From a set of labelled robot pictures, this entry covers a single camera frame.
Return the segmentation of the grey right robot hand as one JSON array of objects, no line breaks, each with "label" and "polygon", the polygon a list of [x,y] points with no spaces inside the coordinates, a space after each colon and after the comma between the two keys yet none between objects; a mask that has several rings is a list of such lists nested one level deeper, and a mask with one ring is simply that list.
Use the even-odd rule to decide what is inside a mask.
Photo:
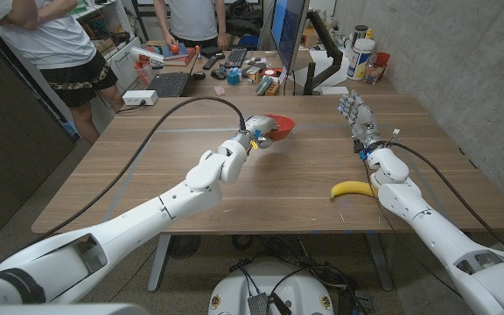
[{"label": "grey right robot hand", "polygon": [[376,120],[369,106],[352,89],[339,99],[338,111],[346,118],[352,129],[353,151],[368,155],[384,143]]}]

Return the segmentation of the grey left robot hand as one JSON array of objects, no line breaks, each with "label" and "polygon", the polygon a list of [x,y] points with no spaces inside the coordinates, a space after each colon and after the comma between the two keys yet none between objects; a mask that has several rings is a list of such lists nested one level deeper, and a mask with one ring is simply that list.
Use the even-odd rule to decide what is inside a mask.
[{"label": "grey left robot hand", "polygon": [[257,147],[267,149],[273,144],[268,134],[277,130],[278,125],[274,118],[266,115],[252,115],[245,121],[245,130],[239,130],[233,140],[240,143],[245,149]]}]

